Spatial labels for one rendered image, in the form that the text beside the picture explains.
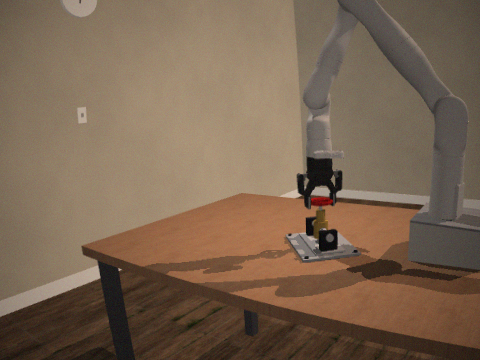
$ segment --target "dark wooden floor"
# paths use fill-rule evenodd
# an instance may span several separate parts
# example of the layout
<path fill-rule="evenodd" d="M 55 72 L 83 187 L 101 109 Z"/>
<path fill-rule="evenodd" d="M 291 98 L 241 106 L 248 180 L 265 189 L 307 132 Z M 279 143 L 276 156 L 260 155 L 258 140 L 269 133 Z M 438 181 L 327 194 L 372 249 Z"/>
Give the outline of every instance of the dark wooden floor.
<path fill-rule="evenodd" d="M 121 272 L 139 360 L 440 359 L 259 315 L 245 335 L 243 310 Z M 0 359 L 116 359 L 99 280 L 0 318 Z"/>

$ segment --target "gray robot base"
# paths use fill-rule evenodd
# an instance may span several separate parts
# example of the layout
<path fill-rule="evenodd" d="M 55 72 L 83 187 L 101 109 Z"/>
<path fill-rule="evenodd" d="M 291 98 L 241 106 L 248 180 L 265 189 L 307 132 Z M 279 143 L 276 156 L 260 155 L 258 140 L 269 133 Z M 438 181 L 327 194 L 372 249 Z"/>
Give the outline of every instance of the gray robot base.
<path fill-rule="evenodd" d="M 333 260 L 360 255 L 360 251 L 338 232 L 336 249 L 328 251 L 321 251 L 319 240 L 306 233 L 288 234 L 286 239 L 303 262 Z"/>

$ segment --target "red knob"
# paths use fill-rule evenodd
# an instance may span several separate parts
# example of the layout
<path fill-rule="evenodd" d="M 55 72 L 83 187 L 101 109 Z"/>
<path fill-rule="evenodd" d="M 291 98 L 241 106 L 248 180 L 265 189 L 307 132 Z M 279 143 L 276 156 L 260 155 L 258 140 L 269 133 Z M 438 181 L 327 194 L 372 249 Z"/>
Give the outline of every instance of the red knob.
<path fill-rule="evenodd" d="M 332 205 L 333 200 L 330 198 L 326 197 L 318 197 L 318 198 L 312 198 L 312 205 L 315 206 L 325 206 L 325 205 Z"/>

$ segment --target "wooden tabletop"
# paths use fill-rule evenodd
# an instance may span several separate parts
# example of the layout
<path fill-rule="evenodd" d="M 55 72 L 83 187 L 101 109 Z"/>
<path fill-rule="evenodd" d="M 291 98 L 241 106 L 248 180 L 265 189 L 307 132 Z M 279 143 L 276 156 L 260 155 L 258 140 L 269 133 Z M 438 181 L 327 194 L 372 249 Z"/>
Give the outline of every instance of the wooden tabletop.
<path fill-rule="evenodd" d="M 480 359 L 480 272 L 408 261 L 417 210 L 337 203 L 362 253 L 302 263 L 286 241 L 301 199 L 240 194 L 82 247 L 83 254 L 228 305 L 453 359 Z"/>

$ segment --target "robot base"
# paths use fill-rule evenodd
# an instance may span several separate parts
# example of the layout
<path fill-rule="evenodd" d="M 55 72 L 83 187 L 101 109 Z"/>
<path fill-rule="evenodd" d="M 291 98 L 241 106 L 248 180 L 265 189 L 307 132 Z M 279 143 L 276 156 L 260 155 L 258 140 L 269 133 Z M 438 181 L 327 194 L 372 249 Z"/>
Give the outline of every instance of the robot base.
<path fill-rule="evenodd" d="M 455 221 L 435 221 L 426 204 L 410 220 L 408 260 L 480 270 L 480 210 L 465 208 Z"/>
<path fill-rule="evenodd" d="M 338 233 L 337 250 L 320 251 L 316 243 L 317 239 L 306 233 L 288 234 L 286 239 L 303 262 L 323 261 L 340 259 L 350 256 L 359 256 L 358 251 L 350 242 Z"/>

